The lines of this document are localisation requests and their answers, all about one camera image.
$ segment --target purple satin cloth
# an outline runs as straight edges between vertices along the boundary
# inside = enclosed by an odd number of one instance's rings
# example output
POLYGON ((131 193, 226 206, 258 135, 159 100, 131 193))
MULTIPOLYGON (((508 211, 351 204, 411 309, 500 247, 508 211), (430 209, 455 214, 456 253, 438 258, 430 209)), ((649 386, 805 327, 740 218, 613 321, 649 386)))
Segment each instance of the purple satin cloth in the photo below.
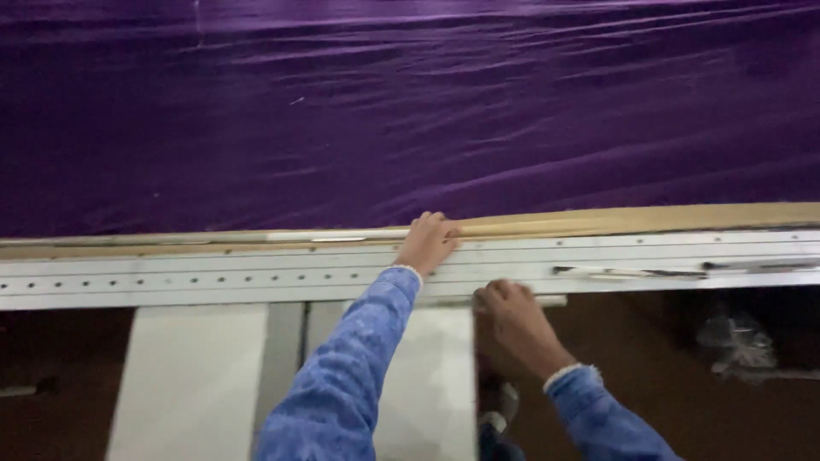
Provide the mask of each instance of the purple satin cloth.
POLYGON ((820 200, 812 1, 7 0, 0 236, 820 200))

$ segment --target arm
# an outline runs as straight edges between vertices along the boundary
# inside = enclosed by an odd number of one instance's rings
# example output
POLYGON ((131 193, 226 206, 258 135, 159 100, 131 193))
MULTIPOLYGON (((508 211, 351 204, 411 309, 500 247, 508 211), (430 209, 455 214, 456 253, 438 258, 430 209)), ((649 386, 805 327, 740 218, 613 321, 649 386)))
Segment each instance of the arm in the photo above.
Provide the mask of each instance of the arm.
POLYGON ((441 213, 413 221, 394 266, 351 304, 262 425, 256 459, 373 460, 379 398, 421 278, 458 246, 441 213))
POLYGON ((680 459, 646 422, 604 389, 598 371, 563 348, 529 288, 501 280, 479 289, 473 302, 491 317, 495 338, 546 381, 572 441, 589 461, 680 459))
POLYGON ((558 373, 544 392, 585 459, 680 459, 649 424, 607 392, 594 367, 575 365, 558 373))

